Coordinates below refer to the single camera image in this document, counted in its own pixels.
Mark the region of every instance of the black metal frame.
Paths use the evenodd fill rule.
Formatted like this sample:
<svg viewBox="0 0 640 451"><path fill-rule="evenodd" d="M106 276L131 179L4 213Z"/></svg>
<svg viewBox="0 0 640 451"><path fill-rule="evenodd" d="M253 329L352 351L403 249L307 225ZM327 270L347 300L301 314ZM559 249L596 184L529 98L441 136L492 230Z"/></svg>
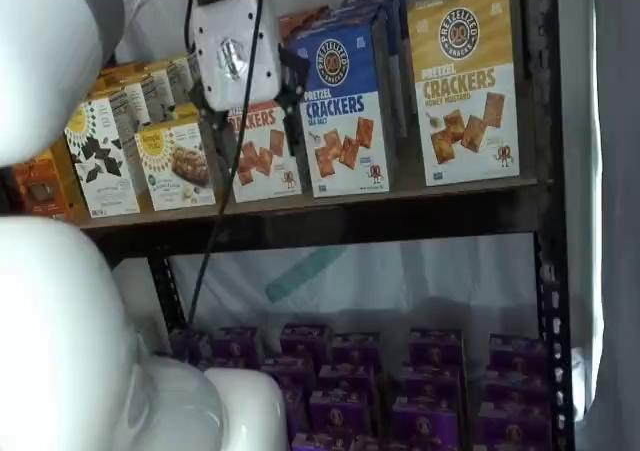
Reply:
<svg viewBox="0 0 640 451"><path fill-rule="evenodd" d="M533 233L538 327L551 363L553 448L574 451L558 0L523 0L523 9L537 19L544 41L539 49L531 49L524 33L529 41L525 56L532 60L526 75L537 88L539 111L537 185L230 215L216 252ZM202 252L214 219L87 233L112 265L125 258L147 257L167 327L173 329L184 327L186 321L167 257ZM425 223L437 223L437 227Z"/></svg>

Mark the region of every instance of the cracker image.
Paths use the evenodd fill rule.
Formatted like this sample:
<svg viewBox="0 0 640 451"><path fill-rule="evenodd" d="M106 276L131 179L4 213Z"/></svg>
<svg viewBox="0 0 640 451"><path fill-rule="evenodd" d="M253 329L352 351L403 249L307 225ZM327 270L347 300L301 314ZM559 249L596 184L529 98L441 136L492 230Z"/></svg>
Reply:
<svg viewBox="0 0 640 451"><path fill-rule="evenodd" d="M431 144L433 151L436 153L438 164L446 163L456 157L453 150L452 133L449 129L443 129L431 135Z"/></svg>
<svg viewBox="0 0 640 451"><path fill-rule="evenodd" d="M271 174L271 163L273 161L273 153L267 148L260 148L256 171L269 176Z"/></svg>
<svg viewBox="0 0 640 451"><path fill-rule="evenodd" d="M269 132L269 149L276 156L282 157L284 154L284 133L277 129Z"/></svg>
<svg viewBox="0 0 640 451"><path fill-rule="evenodd" d="M444 117L444 125L451 132L451 140L453 143L457 143L462 139L464 135L464 119L462 119L459 109L456 109Z"/></svg>
<svg viewBox="0 0 640 451"><path fill-rule="evenodd" d="M203 188L209 184L207 161L201 153L184 146L176 146L171 158L172 171L182 179Z"/></svg>
<svg viewBox="0 0 640 451"><path fill-rule="evenodd" d="M367 118L358 118L358 128L356 131L356 140L360 146L371 149L371 140L373 139L373 121Z"/></svg>
<svg viewBox="0 0 640 451"><path fill-rule="evenodd" d="M256 152L253 141L248 141L242 145L242 155L249 169L256 167L256 164L258 164L258 153Z"/></svg>
<svg viewBox="0 0 640 451"><path fill-rule="evenodd" d="M347 168L356 169L358 149L360 149L358 141L349 136L345 136L342 151L340 152L340 162Z"/></svg>
<svg viewBox="0 0 640 451"><path fill-rule="evenodd" d="M316 148L316 161L318 163L320 177L322 178L336 174L335 169L333 169L333 161L329 156L330 154L327 148Z"/></svg>
<svg viewBox="0 0 640 451"><path fill-rule="evenodd" d="M342 151L342 143L340 142L340 135L338 130L334 129L324 134L324 142L326 143L327 153L330 160L334 160L340 157Z"/></svg>
<svg viewBox="0 0 640 451"><path fill-rule="evenodd" d="M253 175L251 174L251 170L247 169L246 171L240 171L238 168L238 180L242 186L246 186L249 183L253 183Z"/></svg>
<svg viewBox="0 0 640 451"><path fill-rule="evenodd" d="M469 116L469 122L462 137L462 145L474 153L477 153L480 150L486 129L487 125L482 119L473 115Z"/></svg>
<svg viewBox="0 0 640 451"><path fill-rule="evenodd" d="M504 94L487 93L484 105L484 122L487 126L499 128L502 125L502 110L504 109Z"/></svg>

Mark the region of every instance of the black cable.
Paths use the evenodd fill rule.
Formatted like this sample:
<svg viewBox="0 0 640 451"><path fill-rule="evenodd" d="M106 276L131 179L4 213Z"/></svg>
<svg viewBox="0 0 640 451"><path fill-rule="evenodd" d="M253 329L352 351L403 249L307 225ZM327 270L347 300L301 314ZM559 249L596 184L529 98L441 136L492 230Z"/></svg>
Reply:
<svg viewBox="0 0 640 451"><path fill-rule="evenodd" d="M247 86L245 88L244 94L244 105L242 107L242 119L240 121L240 132L238 133L238 144L236 146L236 154L233 158L233 165L231 166L231 174L227 180L224 195L222 197L222 202L220 204L220 211L218 212L218 219L213 225L213 230L211 232L211 236L209 237L209 241L207 241L207 247L205 249L204 257L202 258L202 263L200 264L200 270L198 272L198 278L196 280L196 287L193 291L193 300L191 301L191 307L189 309L189 315L187 319L187 324L189 327L193 326L193 320L195 319L196 308L198 307L198 299L200 298L200 292L202 291L202 281L204 279L204 273L209 265L209 259L211 258L211 254L213 253L213 248L215 246L216 240L220 235L220 230L222 229L222 219L224 218L224 213L227 209L227 204L229 203L229 198L231 197L231 191L233 190L233 180L236 178L236 173L238 171L238 164L240 163L240 153L242 151L242 142L244 141L244 132L247 125L247 115L249 114L249 101L251 99L251 84L253 81L253 68L255 67L256 62L256 52L258 48L258 36L260 31L260 21L262 19L262 2L263 0L258 0L258 10L255 16L255 25L253 28L253 37L251 38L251 55L249 57L249 71L247 73Z"/></svg>

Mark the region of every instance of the shelving unit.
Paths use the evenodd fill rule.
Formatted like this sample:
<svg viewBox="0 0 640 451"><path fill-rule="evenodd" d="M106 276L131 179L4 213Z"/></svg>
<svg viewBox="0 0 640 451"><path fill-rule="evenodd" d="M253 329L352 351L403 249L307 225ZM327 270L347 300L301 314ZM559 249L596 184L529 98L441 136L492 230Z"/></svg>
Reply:
<svg viewBox="0 0 640 451"><path fill-rule="evenodd" d="M425 188L419 147L401 150L390 194L309 194L232 204L217 252L531 233L538 325L548 344L553 444L575 449L557 0L522 0L526 83L519 87L522 174ZM185 325L168 256L202 253L217 208L106 218L80 227L112 266L146 257L169 329Z"/></svg>

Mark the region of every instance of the teal object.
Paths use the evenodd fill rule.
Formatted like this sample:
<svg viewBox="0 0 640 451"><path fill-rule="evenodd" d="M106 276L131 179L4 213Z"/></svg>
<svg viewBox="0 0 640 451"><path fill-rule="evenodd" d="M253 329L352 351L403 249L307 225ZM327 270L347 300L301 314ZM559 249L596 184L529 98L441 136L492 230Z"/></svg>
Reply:
<svg viewBox="0 0 640 451"><path fill-rule="evenodd" d="M317 249L268 284L266 288L267 298L271 303L277 303L291 296L304 284L331 266L345 250L344 246Z"/></svg>

